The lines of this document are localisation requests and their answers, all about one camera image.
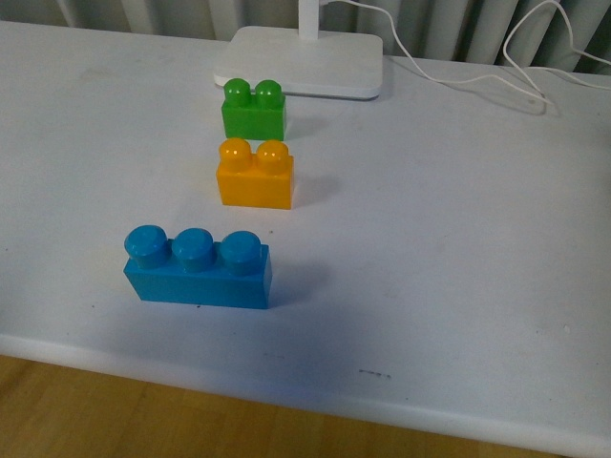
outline white cable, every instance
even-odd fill
[[[543,91],[537,86],[537,84],[535,83],[535,81],[532,80],[532,78],[525,72],[523,71],[518,64],[511,58],[509,57],[509,55],[507,54],[507,45],[509,44],[509,42],[511,41],[511,39],[513,38],[514,34],[516,33],[517,29],[524,23],[524,21],[531,16],[531,14],[533,14],[536,10],[538,10],[539,8],[541,8],[543,5],[547,5],[547,4],[554,4],[555,7],[557,7],[560,12],[562,13],[562,16],[564,17],[564,22],[566,23],[568,30],[569,30],[569,39],[570,39],[570,45],[571,45],[571,50],[574,52],[577,52],[581,55],[584,55],[586,57],[590,57],[593,58],[603,64],[607,64],[607,65],[611,65],[611,62],[608,62],[604,59],[600,59],[592,54],[589,54],[587,52],[582,52],[579,51],[577,49],[575,49],[574,45],[573,45],[573,30],[570,26],[568,17],[566,15],[566,12],[564,11],[564,9],[562,8],[562,6],[557,3],[555,0],[544,0],[543,2],[541,2],[540,4],[538,4],[537,6],[535,6],[534,8],[532,8],[517,24],[516,26],[511,30],[511,32],[509,33],[509,35],[507,36],[507,38],[505,39],[505,43],[503,45],[503,55],[505,56],[505,58],[508,60],[508,62],[515,68],[517,69],[520,74],[522,74],[526,80],[528,81],[528,83],[533,87],[533,89],[535,89],[538,94],[534,94],[531,93],[530,91],[526,91],[524,89],[519,88],[518,86],[516,86],[515,84],[507,81],[505,78],[502,78],[500,76],[497,76],[495,74],[483,74],[481,76],[477,76],[475,78],[471,78],[471,79],[465,79],[465,80],[445,80],[445,79],[438,79],[438,78],[434,78],[430,75],[428,75],[424,70],[422,70],[422,68],[418,65],[418,63],[414,60],[414,58],[411,56],[411,54],[408,52],[408,50],[405,48],[405,46],[403,46],[403,43],[401,42],[401,40],[399,39],[399,36],[397,35],[397,31],[396,28],[394,26],[394,20],[392,19],[392,16],[390,15],[390,13],[386,10],[384,10],[383,8],[380,7],[374,7],[373,5],[366,5],[363,3],[357,3],[354,2],[352,0],[321,0],[321,4],[322,5],[326,5],[328,3],[332,3],[332,2],[342,2],[342,3],[348,3],[349,5],[353,5],[355,7],[359,7],[359,8],[364,8],[366,10],[375,10],[375,11],[379,11],[384,13],[387,18],[390,21],[390,28],[392,30],[392,35],[394,36],[394,40],[396,41],[397,45],[399,45],[399,48],[401,49],[401,51],[405,54],[405,56],[411,61],[411,63],[413,64],[413,66],[427,79],[429,79],[432,82],[435,83],[439,83],[439,84],[445,84],[445,85],[457,85],[457,84],[469,84],[469,83],[473,83],[475,81],[479,81],[479,80],[483,80],[483,79],[495,79],[497,81],[500,81],[501,83],[509,86],[510,88],[514,89],[515,91],[518,91],[520,93],[526,94],[536,100],[539,100],[545,104],[552,104],[552,102],[550,102],[549,100],[547,100],[545,98],[545,95],[543,93]],[[564,72],[564,71],[560,71],[560,70],[556,70],[556,69],[547,69],[547,68],[542,68],[544,70],[548,70],[550,72],[557,72],[557,73],[562,73],[565,76],[569,77],[570,79],[573,79],[577,82],[579,82],[580,84],[587,86],[587,87],[591,87],[591,88],[595,88],[595,89],[605,89],[605,90],[611,90],[611,88],[607,88],[605,86],[596,86],[596,85],[591,85],[589,83],[586,83],[585,81],[580,80],[579,78],[576,78],[575,76]]]
[[[598,62],[601,62],[602,64],[611,65],[611,62],[609,62],[608,60],[601,59],[600,57],[596,57],[595,55],[592,55],[592,54],[590,54],[588,52],[580,51],[577,48],[575,48],[574,35],[573,35],[573,27],[571,27],[571,22],[569,21],[569,17],[566,14],[566,11],[562,7],[562,5],[560,3],[558,3],[556,0],[544,0],[543,2],[539,3],[534,8],[532,8],[530,11],[528,11],[528,13],[526,13],[524,15],[524,17],[522,17],[522,19],[520,19],[520,21],[516,24],[516,26],[509,33],[509,35],[507,35],[507,39],[505,40],[505,43],[503,44],[503,55],[505,56],[507,61],[510,64],[512,64],[512,66],[515,69],[517,69],[528,80],[528,82],[531,84],[531,86],[533,86],[533,88],[535,88],[540,94],[542,94],[541,89],[539,89],[537,87],[537,85],[530,78],[530,76],[528,74],[526,74],[526,72],[522,68],[520,68],[518,66],[518,64],[509,56],[509,54],[507,53],[507,46],[509,45],[510,40],[514,37],[514,34],[516,33],[517,29],[524,23],[524,21],[526,21],[526,19],[528,19],[531,16],[531,14],[533,14],[535,11],[537,11],[539,8],[542,8],[545,5],[554,5],[556,7],[556,9],[558,11],[560,11],[560,14],[562,14],[562,18],[564,19],[564,24],[566,24],[566,29],[569,32],[569,48],[571,49],[572,52],[576,52],[577,54],[580,54],[580,55],[583,55],[583,56],[588,57],[590,59],[596,60]],[[605,90],[605,91],[611,91],[611,88],[609,88],[607,86],[599,86],[599,85],[596,85],[596,84],[586,83],[582,79],[579,79],[576,76],[571,75],[569,72],[565,72],[564,70],[553,69],[553,68],[549,68],[549,67],[527,67],[526,69],[530,69],[530,70],[545,70],[545,71],[550,72],[550,73],[562,74],[563,76],[566,76],[567,78],[572,79],[573,81],[579,83],[582,86],[585,86],[585,87],[588,87],[588,88],[594,88],[594,89],[602,89],[602,90]]]

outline desk lamp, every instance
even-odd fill
[[[320,0],[299,0],[299,30],[239,29],[214,70],[220,86],[264,79],[287,94],[370,99],[382,87],[382,40],[375,35],[319,31]]]

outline blue toy block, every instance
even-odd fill
[[[192,228],[168,239],[160,227],[145,225],[127,236],[125,250],[123,272],[143,301],[268,307],[269,247],[251,232],[217,242]]]

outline orange toy block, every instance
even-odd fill
[[[219,148],[217,182],[223,205],[289,210],[293,195],[293,156],[279,140],[267,140],[252,154],[241,138]]]

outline building block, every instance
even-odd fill
[[[224,92],[221,112],[227,138],[284,140],[286,97],[280,84],[266,79],[252,94],[246,81],[234,78],[224,85]]]
[[[269,247],[251,232],[216,242],[191,228],[168,239],[160,227],[145,225],[127,236],[125,250],[123,272],[143,301],[268,307]]]
[[[219,148],[217,182],[223,205],[289,210],[293,196],[293,156],[278,140],[267,140],[252,154],[241,138]]]

